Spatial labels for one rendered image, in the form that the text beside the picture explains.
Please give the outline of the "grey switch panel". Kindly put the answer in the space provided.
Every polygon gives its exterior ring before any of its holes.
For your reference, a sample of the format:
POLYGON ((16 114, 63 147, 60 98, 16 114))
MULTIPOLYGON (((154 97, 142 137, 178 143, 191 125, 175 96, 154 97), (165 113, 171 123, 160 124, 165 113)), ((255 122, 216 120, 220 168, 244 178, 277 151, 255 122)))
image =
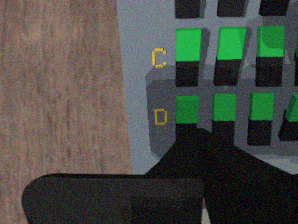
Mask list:
POLYGON ((132 174, 204 128, 298 174, 298 0, 116 0, 132 174))

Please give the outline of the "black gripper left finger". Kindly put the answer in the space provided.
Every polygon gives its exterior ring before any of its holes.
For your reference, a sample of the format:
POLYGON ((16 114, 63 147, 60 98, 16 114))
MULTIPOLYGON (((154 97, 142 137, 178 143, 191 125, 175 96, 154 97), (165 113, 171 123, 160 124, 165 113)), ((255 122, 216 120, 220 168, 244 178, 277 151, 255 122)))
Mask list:
POLYGON ((186 128, 145 175, 46 174, 21 204, 28 224, 201 224, 199 138, 186 128))

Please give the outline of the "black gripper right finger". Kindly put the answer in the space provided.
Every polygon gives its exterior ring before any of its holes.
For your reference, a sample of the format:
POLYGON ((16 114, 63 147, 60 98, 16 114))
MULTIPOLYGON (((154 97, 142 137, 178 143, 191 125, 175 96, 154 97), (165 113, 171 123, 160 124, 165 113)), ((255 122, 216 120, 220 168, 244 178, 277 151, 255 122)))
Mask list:
POLYGON ((204 128, 195 131, 211 224, 298 224, 298 174, 282 171, 204 128))

